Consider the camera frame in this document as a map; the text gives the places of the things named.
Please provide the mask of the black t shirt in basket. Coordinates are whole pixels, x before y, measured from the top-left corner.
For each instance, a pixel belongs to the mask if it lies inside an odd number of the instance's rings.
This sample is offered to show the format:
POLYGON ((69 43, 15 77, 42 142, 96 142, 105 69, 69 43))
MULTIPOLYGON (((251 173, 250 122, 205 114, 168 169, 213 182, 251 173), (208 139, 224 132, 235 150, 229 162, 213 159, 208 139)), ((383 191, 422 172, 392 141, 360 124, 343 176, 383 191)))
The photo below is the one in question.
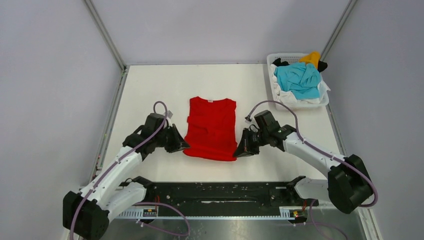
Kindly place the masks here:
MULTIPOLYGON (((282 67, 282 66, 288 66, 290 65, 287 61, 282 61, 281 58, 277 58, 276 60, 274 60, 272 62, 273 65, 275 65, 276 67, 282 67)), ((319 73, 323 72, 324 70, 326 70, 328 67, 328 64, 326 62, 323 61, 318 61, 318 65, 317 65, 317 70, 319 73)))

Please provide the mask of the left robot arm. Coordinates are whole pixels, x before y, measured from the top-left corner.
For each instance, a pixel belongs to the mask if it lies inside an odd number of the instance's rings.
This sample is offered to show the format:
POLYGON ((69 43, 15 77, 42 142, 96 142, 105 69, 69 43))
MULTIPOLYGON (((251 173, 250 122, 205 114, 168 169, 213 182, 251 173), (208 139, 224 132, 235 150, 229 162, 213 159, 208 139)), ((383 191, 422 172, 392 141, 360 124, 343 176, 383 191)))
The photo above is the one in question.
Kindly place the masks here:
POLYGON ((62 201, 62 225, 86 240, 99 240, 109 224, 131 205, 152 204, 155 192, 143 183, 130 182, 118 190, 125 177, 157 148, 175 153, 190 148, 175 124, 165 115, 150 113, 143 125, 128 135, 114 160, 79 192, 69 191, 62 201))

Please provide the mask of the yellow t shirt in basket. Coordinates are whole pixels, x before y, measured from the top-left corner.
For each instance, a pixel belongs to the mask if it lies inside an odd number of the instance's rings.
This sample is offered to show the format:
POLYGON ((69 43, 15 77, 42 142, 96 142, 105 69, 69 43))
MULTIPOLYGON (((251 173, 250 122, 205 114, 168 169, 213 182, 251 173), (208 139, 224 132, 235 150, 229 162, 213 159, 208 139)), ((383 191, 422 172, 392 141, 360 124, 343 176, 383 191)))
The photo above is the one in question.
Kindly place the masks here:
POLYGON ((321 54, 318 51, 313 51, 308 55, 301 57, 298 62, 306 65, 312 64, 316 69, 318 69, 320 59, 321 54))

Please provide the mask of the teal t shirt in basket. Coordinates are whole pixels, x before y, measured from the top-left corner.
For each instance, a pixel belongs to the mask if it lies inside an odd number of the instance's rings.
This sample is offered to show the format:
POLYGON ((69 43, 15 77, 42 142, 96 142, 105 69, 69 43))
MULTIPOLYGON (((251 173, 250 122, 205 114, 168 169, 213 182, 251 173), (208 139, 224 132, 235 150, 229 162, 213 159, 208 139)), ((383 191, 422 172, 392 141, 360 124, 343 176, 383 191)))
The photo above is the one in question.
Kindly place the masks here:
POLYGON ((318 99, 321 74, 312 64, 296 62, 286 66, 277 66, 273 72, 283 92, 291 92, 297 100, 318 99))

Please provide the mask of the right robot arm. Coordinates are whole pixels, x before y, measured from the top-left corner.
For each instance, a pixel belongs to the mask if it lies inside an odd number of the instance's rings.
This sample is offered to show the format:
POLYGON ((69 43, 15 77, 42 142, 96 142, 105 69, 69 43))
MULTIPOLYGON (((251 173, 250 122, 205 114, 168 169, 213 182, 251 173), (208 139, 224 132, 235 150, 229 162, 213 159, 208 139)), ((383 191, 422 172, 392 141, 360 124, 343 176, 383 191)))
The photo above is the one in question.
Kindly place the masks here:
POLYGON ((293 206, 306 199, 331 202, 340 212, 352 213, 374 195, 374 187, 364 162, 357 155, 344 156, 319 148, 289 125, 281 126, 269 110, 254 116, 256 121, 242 131, 233 153, 235 158, 257 155, 260 147, 271 146, 296 156, 314 167, 325 179, 299 176, 289 183, 287 201, 293 206))

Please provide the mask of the aluminium frame rails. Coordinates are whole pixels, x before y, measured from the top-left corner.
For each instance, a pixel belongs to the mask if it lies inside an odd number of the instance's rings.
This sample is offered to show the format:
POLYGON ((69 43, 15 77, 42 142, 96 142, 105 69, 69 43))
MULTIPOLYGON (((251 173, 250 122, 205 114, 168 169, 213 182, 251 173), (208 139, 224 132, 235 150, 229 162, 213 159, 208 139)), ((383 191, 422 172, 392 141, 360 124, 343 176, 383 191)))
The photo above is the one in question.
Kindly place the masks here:
POLYGON ((312 190, 306 189, 300 182, 123 182, 119 190, 100 205, 100 197, 95 194, 96 188, 82 204, 82 209, 99 209, 106 211, 112 201, 119 196, 131 197, 142 202, 156 201, 187 209, 201 208, 206 204, 219 204, 234 207, 241 205, 247 208, 258 207, 261 211, 276 207, 299 207, 314 199, 332 204, 345 214, 350 214, 372 195, 368 185, 358 187, 336 186, 330 184, 322 187, 323 196, 311 196, 312 190))

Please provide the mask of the white plastic laundry basket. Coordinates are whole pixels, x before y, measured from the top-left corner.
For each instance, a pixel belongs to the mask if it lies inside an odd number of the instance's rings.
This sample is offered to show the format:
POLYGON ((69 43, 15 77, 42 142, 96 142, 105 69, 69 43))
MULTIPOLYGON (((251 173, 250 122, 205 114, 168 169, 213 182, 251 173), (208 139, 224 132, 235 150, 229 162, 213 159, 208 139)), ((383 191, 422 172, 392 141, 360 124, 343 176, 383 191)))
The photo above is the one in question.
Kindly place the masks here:
POLYGON ((281 62, 286 61, 288 64, 298 62, 302 57, 307 56, 307 53, 301 52, 283 52, 283 53, 271 53, 266 57, 266 65, 268 71, 268 78, 270 82, 270 88, 272 90, 272 99, 279 103, 283 103, 293 110, 306 110, 315 109, 319 107, 326 107, 330 100, 329 94, 330 88, 324 82, 322 75, 320 75, 320 83, 317 86, 319 91, 319 98, 312 98, 306 100, 299 100, 295 98, 292 92, 286 92, 281 90, 278 79, 274 74, 276 65, 275 60, 280 59, 281 62))

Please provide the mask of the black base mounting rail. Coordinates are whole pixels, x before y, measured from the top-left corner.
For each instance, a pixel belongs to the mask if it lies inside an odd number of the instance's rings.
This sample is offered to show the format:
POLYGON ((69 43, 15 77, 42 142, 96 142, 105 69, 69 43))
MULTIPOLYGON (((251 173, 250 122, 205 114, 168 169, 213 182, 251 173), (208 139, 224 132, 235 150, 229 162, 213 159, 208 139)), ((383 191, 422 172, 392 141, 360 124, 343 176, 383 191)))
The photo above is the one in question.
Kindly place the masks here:
POLYGON ((303 199, 295 191, 292 181, 271 182, 153 182, 137 176, 131 181, 146 188, 143 202, 154 202, 153 208, 164 207, 182 215, 188 209, 247 209, 261 211, 277 207, 303 210, 318 201, 303 199))

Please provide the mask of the red t shirt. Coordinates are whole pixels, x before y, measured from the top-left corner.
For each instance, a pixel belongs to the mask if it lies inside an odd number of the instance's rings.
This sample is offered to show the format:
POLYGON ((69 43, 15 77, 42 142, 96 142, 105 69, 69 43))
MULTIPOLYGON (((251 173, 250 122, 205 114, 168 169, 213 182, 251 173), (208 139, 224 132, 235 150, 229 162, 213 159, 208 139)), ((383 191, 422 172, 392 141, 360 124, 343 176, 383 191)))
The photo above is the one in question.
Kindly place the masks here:
POLYGON ((233 162, 236 142, 237 103, 229 98, 207 100, 199 96, 189 100, 187 133, 184 140, 189 157, 213 161, 233 162))

